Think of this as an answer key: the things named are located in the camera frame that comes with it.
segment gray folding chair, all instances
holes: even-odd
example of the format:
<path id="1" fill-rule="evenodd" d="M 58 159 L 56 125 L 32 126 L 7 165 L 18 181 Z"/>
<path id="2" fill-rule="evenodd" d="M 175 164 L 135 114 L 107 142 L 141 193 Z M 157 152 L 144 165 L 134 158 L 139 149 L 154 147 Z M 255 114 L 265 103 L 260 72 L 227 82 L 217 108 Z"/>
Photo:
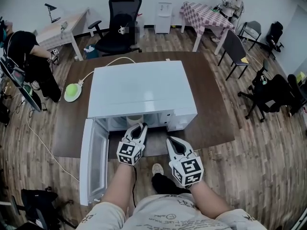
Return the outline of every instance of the gray folding chair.
<path id="1" fill-rule="evenodd" d="M 229 79 L 229 77 L 234 72 L 234 70 L 236 69 L 237 66 L 245 66 L 243 72 L 241 73 L 241 75 L 239 77 L 239 78 L 241 78 L 243 73 L 245 72 L 246 68 L 249 66 L 249 64 L 244 63 L 241 60 L 246 56 L 246 52 L 245 52 L 245 49 L 243 47 L 243 44 L 242 44 L 240 38 L 233 31 L 231 31 L 231 30 L 228 31 L 226 39 L 225 39 L 224 44 L 223 44 L 223 48 L 224 48 L 225 51 L 222 55 L 222 58 L 221 58 L 221 60 L 218 64 L 218 66 L 220 66 L 222 59 L 224 58 L 226 52 L 229 55 L 229 57 L 232 59 L 231 66 L 233 66 L 233 64 L 235 64 L 235 67 L 231 70 L 230 74 L 226 78 L 226 81 Z"/>
<path id="2" fill-rule="evenodd" d="M 261 36 L 261 25 L 257 21 L 245 22 L 239 36 L 243 36 L 244 33 L 247 33 L 255 39 L 252 47 L 249 49 L 250 51 Z"/>

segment black desk lamp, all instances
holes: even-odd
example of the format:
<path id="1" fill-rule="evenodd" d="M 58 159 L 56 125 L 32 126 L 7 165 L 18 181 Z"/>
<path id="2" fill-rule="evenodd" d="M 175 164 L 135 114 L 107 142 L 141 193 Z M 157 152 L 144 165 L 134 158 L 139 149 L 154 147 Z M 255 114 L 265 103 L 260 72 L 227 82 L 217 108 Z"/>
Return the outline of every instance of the black desk lamp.
<path id="1" fill-rule="evenodd" d="M 54 23 L 54 22 L 58 21 L 58 20 L 61 18 L 61 17 L 59 17 L 59 18 L 53 19 L 53 18 L 51 17 L 51 11 L 57 9 L 57 7 L 54 7 L 54 6 L 52 6 L 52 5 L 50 5 L 50 4 L 47 4 L 47 3 L 45 3 L 45 6 L 48 7 L 48 11 L 49 11 L 49 16 L 50 16 L 50 19 L 51 19 L 51 23 Z"/>

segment shirt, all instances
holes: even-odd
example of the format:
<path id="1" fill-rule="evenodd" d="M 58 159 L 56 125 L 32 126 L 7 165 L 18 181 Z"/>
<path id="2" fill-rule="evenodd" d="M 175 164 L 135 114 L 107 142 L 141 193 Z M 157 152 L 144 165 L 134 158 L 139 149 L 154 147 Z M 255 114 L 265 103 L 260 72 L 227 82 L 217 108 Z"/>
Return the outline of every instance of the shirt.
<path id="1" fill-rule="evenodd" d="M 4 50 L 21 69 L 24 68 L 25 60 L 29 59 L 29 55 L 34 45 L 38 45 L 36 37 L 33 33 L 18 31 L 8 35 L 4 41 Z"/>
<path id="2" fill-rule="evenodd" d="M 222 12 L 228 17 L 232 17 L 236 10 L 241 8 L 242 0 L 222 0 L 223 2 L 230 2 L 231 4 L 226 7 L 223 6 Z"/>
<path id="3" fill-rule="evenodd" d="M 121 208 L 100 203 L 82 220 L 77 230 L 266 230 L 242 209 L 216 219 L 201 214 L 191 194 L 153 195 L 143 199 L 126 221 Z"/>

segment checkered tablecloth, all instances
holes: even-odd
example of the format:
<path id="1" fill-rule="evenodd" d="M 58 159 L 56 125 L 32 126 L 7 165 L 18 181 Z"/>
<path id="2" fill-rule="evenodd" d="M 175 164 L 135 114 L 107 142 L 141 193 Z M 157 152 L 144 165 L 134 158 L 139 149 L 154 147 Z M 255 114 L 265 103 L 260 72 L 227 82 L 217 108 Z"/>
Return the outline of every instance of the checkered tablecloth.
<path id="1" fill-rule="evenodd" d="M 58 35 L 54 35 L 50 38 L 43 39 L 42 41 L 38 40 L 38 44 L 44 49 L 54 48 L 60 45 L 69 44 L 72 42 L 72 33 L 70 31 L 63 32 Z"/>
<path id="2" fill-rule="evenodd" d="M 198 35 L 203 35 L 206 26 L 222 27 L 221 35 L 226 29 L 235 30 L 232 25 L 220 13 L 212 11 L 212 7 L 194 2 L 184 2 L 180 13 L 183 13 L 185 19 L 193 26 Z"/>

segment white shirt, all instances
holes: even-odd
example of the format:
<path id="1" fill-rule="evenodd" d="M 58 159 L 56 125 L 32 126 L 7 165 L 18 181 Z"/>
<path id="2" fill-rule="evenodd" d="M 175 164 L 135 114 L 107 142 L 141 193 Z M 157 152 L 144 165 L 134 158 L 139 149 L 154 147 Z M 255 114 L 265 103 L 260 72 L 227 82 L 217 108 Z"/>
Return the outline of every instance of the white shirt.
<path id="1" fill-rule="evenodd" d="M 242 0 L 222 0 L 223 2 L 230 2 L 227 7 L 223 6 L 222 12 L 228 17 L 232 17 L 236 10 L 241 8 Z"/>
<path id="2" fill-rule="evenodd" d="M 126 220 L 121 208 L 111 203 L 96 205 L 77 230 L 266 230 L 242 209 L 216 219 L 201 214 L 191 194 L 153 195 L 143 199 Z"/>

